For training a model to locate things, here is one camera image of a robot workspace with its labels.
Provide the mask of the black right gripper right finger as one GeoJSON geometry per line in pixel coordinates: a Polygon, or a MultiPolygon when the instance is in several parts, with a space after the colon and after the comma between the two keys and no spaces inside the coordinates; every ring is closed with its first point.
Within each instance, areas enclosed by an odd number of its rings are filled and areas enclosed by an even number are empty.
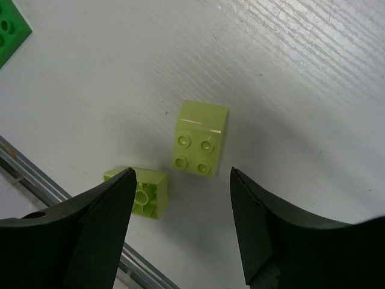
{"type": "Polygon", "coordinates": [[[235,168],[230,197],[250,288],[384,287],[384,217],[357,224],[328,219],[235,168]]]}

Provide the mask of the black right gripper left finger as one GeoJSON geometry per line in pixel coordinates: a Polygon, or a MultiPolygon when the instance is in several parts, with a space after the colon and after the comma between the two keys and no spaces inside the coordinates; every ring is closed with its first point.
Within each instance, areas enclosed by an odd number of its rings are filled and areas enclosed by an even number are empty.
{"type": "Polygon", "coordinates": [[[136,187],[127,168],[57,205],[1,220],[1,287],[112,288],[136,187]]]}

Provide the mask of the lime green 2x2 lego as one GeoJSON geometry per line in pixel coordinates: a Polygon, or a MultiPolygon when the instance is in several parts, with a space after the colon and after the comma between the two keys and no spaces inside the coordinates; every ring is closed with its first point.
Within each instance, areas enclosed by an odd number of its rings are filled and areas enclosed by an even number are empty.
{"type": "Polygon", "coordinates": [[[137,179],[132,214],[159,219],[168,204],[168,174],[132,167],[137,179]]]}

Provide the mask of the pale green 2x2 lego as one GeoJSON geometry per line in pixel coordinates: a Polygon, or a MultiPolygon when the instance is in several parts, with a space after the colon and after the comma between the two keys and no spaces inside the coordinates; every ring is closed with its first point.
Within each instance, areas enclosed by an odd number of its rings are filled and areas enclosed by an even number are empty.
{"type": "Polygon", "coordinates": [[[172,166],[212,178],[220,163],[229,107],[205,102],[183,102],[176,122],[172,166]]]}

